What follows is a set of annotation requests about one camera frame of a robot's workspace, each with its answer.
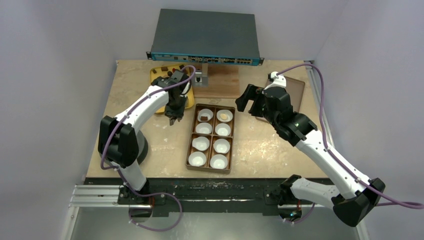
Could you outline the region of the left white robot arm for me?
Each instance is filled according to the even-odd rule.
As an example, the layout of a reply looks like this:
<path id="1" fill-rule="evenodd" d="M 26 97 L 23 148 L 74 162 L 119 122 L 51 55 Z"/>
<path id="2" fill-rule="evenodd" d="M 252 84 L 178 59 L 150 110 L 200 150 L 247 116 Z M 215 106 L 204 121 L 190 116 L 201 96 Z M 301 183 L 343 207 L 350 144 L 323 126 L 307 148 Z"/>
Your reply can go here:
<path id="1" fill-rule="evenodd" d="M 183 118 L 191 80 L 195 76 L 194 72 L 187 74 L 185 70 L 183 67 L 168 77 L 157 77 L 126 110 L 114 117 L 106 115 L 100 121 L 100 168 L 118 172 L 130 189 L 130 199 L 138 205 L 146 203 L 151 196 L 148 180 L 140 168 L 149 147 L 141 128 L 160 108 L 164 108 L 170 125 Z"/>

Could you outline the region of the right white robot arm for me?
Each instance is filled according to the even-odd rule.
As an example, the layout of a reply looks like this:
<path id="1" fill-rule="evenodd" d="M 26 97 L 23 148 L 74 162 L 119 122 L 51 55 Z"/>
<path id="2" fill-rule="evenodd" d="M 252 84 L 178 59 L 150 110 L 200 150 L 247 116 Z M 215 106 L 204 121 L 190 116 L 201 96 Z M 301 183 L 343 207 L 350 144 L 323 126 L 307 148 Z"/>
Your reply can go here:
<path id="1" fill-rule="evenodd" d="M 363 175 L 342 156 L 335 160 L 336 151 L 325 146 L 327 141 L 312 120 L 293 110 L 283 87 L 249 84 L 235 100 L 237 110 L 243 112 L 248 101 L 253 102 L 249 114 L 265 118 L 280 138 L 308 156 L 332 182 L 326 185 L 294 174 L 279 187 L 279 205 L 309 201 L 332 209 L 347 226 L 357 226 L 379 202 L 380 196 L 374 191 L 383 191 L 384 182 Z"/>

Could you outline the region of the metal tongs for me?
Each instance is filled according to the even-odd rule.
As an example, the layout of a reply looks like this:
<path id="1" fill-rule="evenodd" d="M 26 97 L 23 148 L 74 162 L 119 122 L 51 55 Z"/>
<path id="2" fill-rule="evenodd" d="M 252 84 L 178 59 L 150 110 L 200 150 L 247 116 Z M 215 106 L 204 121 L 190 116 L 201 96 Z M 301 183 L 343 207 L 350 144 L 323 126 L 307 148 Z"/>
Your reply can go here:
<path id="1" fill-rule="evenodd" d="M 178 122 L 179 122 L 179 121 L 180 121 L 180 119 L 179 119 L 178 117 L 174 117 L 174 116 L 172 116 L 172 117 L 169 119 L 169 125 L 170 125 L 170 126 L 174 125 L 176 121 L 178 121 Z"/>

